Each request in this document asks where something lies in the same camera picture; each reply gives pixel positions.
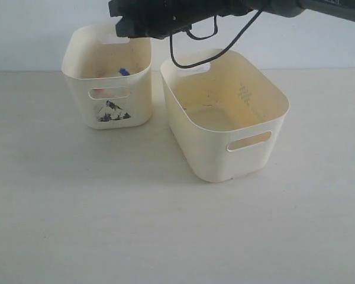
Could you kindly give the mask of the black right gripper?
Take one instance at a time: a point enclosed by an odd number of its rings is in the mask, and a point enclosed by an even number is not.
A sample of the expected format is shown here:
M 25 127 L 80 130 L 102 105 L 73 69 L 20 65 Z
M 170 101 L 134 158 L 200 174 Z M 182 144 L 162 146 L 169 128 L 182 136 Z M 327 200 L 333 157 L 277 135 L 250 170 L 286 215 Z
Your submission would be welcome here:
M 119 17 L 117 36 L 164 39 L 214 16 L 243 16 L 253 9 L 245 1 L 217 0 L 113 0 L 111 17 Z

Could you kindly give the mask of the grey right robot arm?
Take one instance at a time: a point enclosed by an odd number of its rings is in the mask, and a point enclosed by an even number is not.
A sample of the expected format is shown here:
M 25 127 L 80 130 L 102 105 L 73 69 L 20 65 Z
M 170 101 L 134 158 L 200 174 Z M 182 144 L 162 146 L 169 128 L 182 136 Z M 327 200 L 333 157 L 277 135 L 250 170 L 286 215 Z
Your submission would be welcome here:
M 111 17 L 120 19 L 117 36 L 127 38 L 164 39 L 208 18 L 241 17 L 252 11 L 292 18 L 311 10 L 355 22 L 355 1 L 116 0 L 108 2 L 108 9 Z

